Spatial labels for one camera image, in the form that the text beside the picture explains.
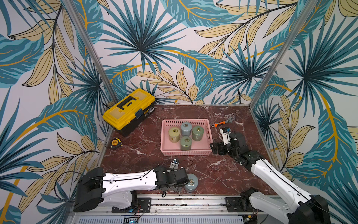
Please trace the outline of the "yellow-green tea canister left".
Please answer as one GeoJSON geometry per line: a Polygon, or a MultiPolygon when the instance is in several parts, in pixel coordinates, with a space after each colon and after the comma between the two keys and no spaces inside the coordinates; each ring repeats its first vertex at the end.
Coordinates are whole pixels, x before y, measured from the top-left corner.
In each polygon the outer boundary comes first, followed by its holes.
{"type": "Polygon", "coordinates": [[[168,131],[169,141],[177,143],[180,140],[180,129],[178,127],[172,127],[168,131]]]}

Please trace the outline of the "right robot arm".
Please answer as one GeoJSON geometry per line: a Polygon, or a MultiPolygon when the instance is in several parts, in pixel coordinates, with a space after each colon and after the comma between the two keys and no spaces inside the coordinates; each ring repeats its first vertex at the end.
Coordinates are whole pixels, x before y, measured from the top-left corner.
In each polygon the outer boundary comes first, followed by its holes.
{"type": "Polygon", "coordinates": [[[281,174],[258,151],[249,149],[241,133],[222,128],[222,143],[211,143],[213,154],[229,155],[235,162],[263,180],[283,202],[272,199],[256,189],[241,194],[247,205],[274,217],[284,224],[331,223],[327,201],[312,195],[281,174]]]}

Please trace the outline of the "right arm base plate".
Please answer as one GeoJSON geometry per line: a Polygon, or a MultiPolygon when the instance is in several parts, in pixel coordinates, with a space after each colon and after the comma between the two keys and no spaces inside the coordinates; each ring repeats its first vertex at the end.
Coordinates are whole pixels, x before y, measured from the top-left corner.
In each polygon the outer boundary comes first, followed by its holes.
{"type": "Polygon", "coordinates": [[[228,212],[259,213],[261,210],[254,209],[249,200],[241,197],[226,197],[224,206],[228,212]]]}

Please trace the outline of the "orange adjustable wrench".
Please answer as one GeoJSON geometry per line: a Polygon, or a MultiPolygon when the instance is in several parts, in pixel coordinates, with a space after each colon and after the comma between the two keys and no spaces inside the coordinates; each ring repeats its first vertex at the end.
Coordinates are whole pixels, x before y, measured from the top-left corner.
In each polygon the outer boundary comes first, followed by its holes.
{"type": "Polygon", "coordinates": [[[221,125],[224,125],[224,124],[227,124],[227,123],[232,123],[233,121],[234,121],[234,117],[230,117],[225,121],[212,124],[211,127],[218,127],[218,126],[221,126],[221,125]]]}

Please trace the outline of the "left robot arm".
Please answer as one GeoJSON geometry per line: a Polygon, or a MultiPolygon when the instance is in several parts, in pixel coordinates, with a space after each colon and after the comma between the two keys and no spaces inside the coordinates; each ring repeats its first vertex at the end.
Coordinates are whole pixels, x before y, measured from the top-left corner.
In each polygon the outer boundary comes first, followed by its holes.
{"type": "Polygon", "coordinates": [[[73,211],[87,212],[99,206],[128,209],[137,205],[138,190],[177,191],[188,182],[184,168],[174,170],[156,166],[129,174],[105,173],[102,167],[95,168],[78,180],[73,211]]]}

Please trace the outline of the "pink plastic basket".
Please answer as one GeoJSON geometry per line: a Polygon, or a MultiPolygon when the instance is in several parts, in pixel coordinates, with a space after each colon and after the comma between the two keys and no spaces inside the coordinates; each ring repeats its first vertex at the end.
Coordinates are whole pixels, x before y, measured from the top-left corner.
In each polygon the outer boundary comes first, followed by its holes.
{"type": "Polygon", "coordinates": [[[213,138],[208,119],[165,119],[162,121],[160,151],[164,156],[209,155],[212,152],[211,143],[213,143],[213,138]],[[180,129],[184,122],[189,122],[193,126],[192,130],[195,126],[201,126],[204,129],[202,140],[193,141],[190,150],[181,150],[180,141],[173,143],[169,137],[170,128],[180,129]]]}

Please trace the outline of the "yellow black tape measure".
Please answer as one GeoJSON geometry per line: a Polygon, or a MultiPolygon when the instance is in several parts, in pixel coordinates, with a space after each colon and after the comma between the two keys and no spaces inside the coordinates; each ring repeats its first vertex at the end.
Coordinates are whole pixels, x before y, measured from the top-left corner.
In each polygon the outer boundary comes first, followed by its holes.
{"type": "Polygon", "coordinates": [[[122,147],[123,144],[119,138],[113,138],[105,146],[110,150],[117,150],[118,148],[122,147]]]}

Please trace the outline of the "yellow black toolbox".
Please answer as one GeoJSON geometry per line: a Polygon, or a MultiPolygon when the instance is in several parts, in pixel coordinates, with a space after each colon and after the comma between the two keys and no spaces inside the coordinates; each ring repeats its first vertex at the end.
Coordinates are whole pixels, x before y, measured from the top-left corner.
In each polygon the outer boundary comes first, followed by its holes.
{"type": "Polygon", "coordinates": [[[155,97],[150,93],[136,89],[123,100],[108,109],[103,120],[127,137],[154,111],[155,97]]]}

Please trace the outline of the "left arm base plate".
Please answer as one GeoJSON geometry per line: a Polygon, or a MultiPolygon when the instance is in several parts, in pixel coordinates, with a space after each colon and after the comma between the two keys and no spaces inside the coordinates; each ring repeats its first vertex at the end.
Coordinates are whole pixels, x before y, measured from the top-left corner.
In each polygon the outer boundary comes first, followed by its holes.
{"type": "Polygon", "coordinates": [[[112,208],[112,213],[120,214],[120,213],[150,213],[151,211],[151,202],[152,199],[150,197],[140,197],[137,198],[130,207],[125,209],[119,209],[117,207],[112,208]]]}

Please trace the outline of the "green tea canister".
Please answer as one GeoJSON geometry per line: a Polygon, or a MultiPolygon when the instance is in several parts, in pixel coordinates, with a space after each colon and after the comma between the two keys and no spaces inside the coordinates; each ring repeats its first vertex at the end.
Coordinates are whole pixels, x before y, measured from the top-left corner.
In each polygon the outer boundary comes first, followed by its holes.
{"type": "Polygon", "coordinates": [[[189,151],[192,147],[192,138],[190,136],[182,136],[180,140],[180,149],[182,151],[189,151]]]}
{"type": "Polygon", "coordinates": [[[192,140],[201,141],[204,135],[204,128],[202,126],[194,126],[192,128],[192,140]]]}

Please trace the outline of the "blue-grey tea canister back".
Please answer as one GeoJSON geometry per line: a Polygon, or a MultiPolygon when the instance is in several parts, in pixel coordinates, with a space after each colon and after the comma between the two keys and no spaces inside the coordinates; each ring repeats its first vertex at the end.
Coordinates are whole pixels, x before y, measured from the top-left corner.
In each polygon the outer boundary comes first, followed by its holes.
{"type": "Polygon", "coordinates": [[[190,136],[192,132],[192,124],[189,122],[183,122],[180,126],[182,136],[190,136]]]}

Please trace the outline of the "aluminium front rail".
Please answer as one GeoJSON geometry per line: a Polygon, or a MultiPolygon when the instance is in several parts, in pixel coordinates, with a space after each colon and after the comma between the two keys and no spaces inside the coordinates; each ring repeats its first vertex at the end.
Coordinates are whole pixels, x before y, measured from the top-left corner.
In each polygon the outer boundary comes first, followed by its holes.
{"type": "Polygon", "coordinates": [[[150,200],[149,212],[112,213],[111,207],[71,212],[66,224],[279,224],[263,211],[228,212],[225,195],[139,194],[150,200]]]}

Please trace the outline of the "blue-grey tea canister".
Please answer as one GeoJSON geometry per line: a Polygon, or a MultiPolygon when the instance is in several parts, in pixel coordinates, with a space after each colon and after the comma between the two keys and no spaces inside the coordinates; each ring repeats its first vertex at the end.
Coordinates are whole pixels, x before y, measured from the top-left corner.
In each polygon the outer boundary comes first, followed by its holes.
{"type": "Polygon", "coordinates": [[[184,186],[186,192],[193,193],[199,185],[199,179],[194,174],[187,174],[188,183],[184,186]]]}
{"type": "Polygon", "coordinates": [[[183,122],[180,126],[182,136],[190,136],[192,132],[192,124],[189,122],[183,122]]]}

